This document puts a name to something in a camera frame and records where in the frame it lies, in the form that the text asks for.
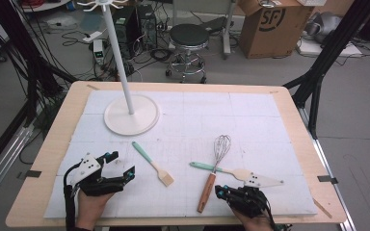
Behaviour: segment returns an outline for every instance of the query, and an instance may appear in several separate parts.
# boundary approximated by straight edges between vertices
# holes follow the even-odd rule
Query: teal handle
[[[151,158],[148,157],[148,155],[146,154],[146,152],[140,147],[139,144],[137,144],[135,141],[132,142],[134,148],[148,161],[148,162],[152,162]]]
[[[189,165],[192,166],[192,167],[202,168],[202,169],[206,169],[206,170],[213,170],[213,166],[209,166],[207,164],[200,163],[200,162],[191,162]],[[216,170],[217,171],[222,171],[222,169],[220,167],[216,167]]]

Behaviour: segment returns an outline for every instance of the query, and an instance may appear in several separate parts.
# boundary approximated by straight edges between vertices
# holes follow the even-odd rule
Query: white stand
[[[140,135],[151,129],[159,118],[158,107],[150,98],[133,95],[132,99],[136,106],[134,115],[128,113],[124,98],[116,99],[104,113],[107,127],[122,136]]]
[[[136,111],[134,111],[133,108],[132,98],[127,84],[127,77],[122,63],[122,57],[119,52],[119,41],[117,40],[116,29],[114,28],[113,18],[110,12],[110,5],[116,9],[120,9],[121,7],[116,6],[113,3],[124,2],[127,2],[127,0],[95,0],[94,2],[87,4],[78,4],[82,6],[94,5],[91,9],[84,10],[85,12],[91,12],[97,6],[101,6],[107,30],[109,32],[114,57],[116,59],[117,68],[119,70],[122,89],[124,90],[126,103],[124,103],[123,99],[117,99],[108,106],[104,113],[106,124],[112,131],[119,135],[136,136],[148,131],[157,123],[159,110],[152,99],[141,95],[135,95],[134,100],[137,104]]]

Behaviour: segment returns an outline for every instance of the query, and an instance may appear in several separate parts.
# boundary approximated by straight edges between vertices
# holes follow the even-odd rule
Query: robotic hand
[[[135,177],[135,167],[131,167],[121,177],[105,178],[101,176],[104,161],[108,164],[119,156],[117,151],[112,154],[106,153],[99,158],[89,154],[80,163],[71,167],[63,179],[65,206],[66,206],[66,230],[71,230],[75,225],[75,204],[74,196],[80,188],[88,196],[100,196],[108,193],[116,193],[123,190],[123,187]],[[78,168],[71,184],[66,182],[68,174]]]
[[[108,164],[114,161],[119,156],[117,151],[112,154],[106,153],[96,160],[100,163],[101,168],[90,176],[86,177],[77,185],[80,189],[90,196],[98,196],[108,193],[116,193],[123,190],[123,187],[134,179],[135,167],[131,167],[123,173],[121,177],[105,178],[101,176],[101,170],[104,166],[104,161]]]
[[[270,210],[270,204],[264,193],[255,187],[244,186],[233,189],[229,186],[215,186],[215,194],[227,202],[230,208],[249,218],[266,215],[273,230],[277,230]]]

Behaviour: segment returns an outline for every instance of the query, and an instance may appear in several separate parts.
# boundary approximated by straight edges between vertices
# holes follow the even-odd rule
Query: wrist
[[[71,231],[92,231],[92,230],[84,229],[84,228],[80,228],[80,227],[74,227],[74,228],[71,229]]]
[[[95,222],[86,221],[83,219],[77,219],[76,221],[76,228],[80,230],[94,230]]]
[[[270,222],[267,218],[256,217],[243,222],[246,231],[273,231]]]

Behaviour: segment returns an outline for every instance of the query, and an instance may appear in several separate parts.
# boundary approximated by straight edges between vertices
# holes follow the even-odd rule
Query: whisk
[[[215,152],[216,163],[206,181],[205,187],[203,188],[202,195],[200,196],[199,205],[198,205],[198,212],[200,213],[203,212],[203,209],[205,208],[205,205],[208,202],[208,198],[212,191],[213,185],[215,184],[216,168],[219,162],[224,158],[226,153],[229,151],[230,145],[231,145],[231,139],[230,139],[230,136],[228,135],[220,135],[215,139],[213,149]]]

